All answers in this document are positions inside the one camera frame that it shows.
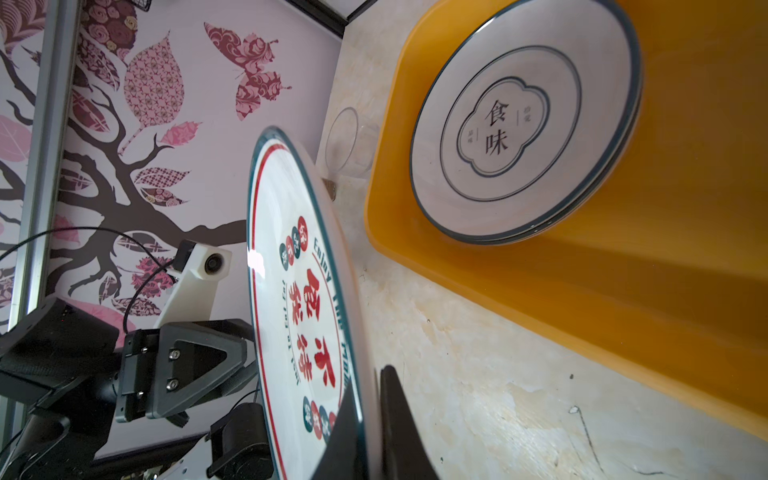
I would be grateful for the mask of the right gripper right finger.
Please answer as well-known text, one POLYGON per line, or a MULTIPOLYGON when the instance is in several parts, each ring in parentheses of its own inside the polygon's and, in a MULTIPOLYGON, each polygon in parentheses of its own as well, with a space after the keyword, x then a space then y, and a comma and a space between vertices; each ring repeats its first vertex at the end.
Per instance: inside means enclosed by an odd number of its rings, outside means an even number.
POLYGON ((408 405, 396 369, 380 373, 383 471, 386 479, 438 479, 408 405))

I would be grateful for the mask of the white plate green band rim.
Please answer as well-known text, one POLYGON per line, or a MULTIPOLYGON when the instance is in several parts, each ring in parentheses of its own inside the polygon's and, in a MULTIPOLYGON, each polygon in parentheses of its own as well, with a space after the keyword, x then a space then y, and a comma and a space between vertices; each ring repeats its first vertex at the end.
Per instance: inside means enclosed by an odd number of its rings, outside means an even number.
POLYGON ((505 233, 500 236, 496 236, 488 239, 468 239, 468 240, 464 240, 464 243, 474 244, 474 245, 506 245, 506 244, 520 242, 546 232, 547 230, 553 228, 558 223, 565 220, 567 217, 574 214, 593 195, 596 194, 596 192, 605 184, 605 182, 614 172, 615 168, 619 165, 634 135, 637 119, 642 110, 642 102, 643 102, 643 87, 640 87, 637 100, 635 102, 635 105, 633 106, 632 115, 630 117, 628 127, 626 131, 623 133, 623 136, 621 137, 620 142, 618 143, 618 146, 614 149, 611 156, 609 157, 609 161, 607 165, 603 168, 600 174, 597 175, 594 180, 588 183, 585 189, 578 196, 576 196, 572 201, 570 201, 563 209, 558 211, 555 215, 553 215, 546 221, 543 221, 537 225, 533 225, 530 228, 523 230, 522 232, 519 232, 516 234, 505 233))

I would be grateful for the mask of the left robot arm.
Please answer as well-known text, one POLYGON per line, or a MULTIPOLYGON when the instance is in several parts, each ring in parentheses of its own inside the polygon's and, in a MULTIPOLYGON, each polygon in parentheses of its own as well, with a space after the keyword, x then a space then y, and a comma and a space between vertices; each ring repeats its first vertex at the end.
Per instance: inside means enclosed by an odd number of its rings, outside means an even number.
POLYGON ((1 394, 30 408, 4 479, 82 479, 114 421, 165 419, 241 390, 258 372, 242 320, 172 322, 120 336, 56 297, 1 337, 1 394))

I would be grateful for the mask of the white plate black flower outline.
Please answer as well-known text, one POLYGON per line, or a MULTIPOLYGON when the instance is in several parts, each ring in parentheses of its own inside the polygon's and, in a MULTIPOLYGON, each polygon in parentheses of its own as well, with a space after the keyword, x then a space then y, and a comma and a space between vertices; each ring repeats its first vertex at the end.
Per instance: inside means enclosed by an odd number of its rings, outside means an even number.
POLYGON ((417 115, 410 180, 449 237, 518 242, 562 221, 619 162, 639 113, 636 30, 614 1, 516 1, 450 55, 417 115))

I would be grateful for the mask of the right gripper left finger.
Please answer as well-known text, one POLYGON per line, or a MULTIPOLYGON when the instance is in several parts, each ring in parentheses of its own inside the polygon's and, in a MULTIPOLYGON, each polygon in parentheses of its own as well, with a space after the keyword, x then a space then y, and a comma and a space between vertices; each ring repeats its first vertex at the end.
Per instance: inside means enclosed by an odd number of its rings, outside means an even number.
POLYGON ((354 393, 347 389, 329 443, 312 480, 359 480, 363 478, 363 452, 354 393))

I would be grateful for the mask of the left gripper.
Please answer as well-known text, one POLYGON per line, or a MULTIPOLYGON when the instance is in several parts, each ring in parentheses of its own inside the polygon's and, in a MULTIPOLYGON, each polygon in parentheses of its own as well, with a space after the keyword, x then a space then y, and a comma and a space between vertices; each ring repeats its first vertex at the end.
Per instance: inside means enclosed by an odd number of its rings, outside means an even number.
POLYGON ((50 297, 1 335, 1 399, 24 407, 37 430, 104 432, 114 418, 182 428, 188 409, 256 377, 254 344, 253 327, 238 319, 126 335, 91 308, 50 297))

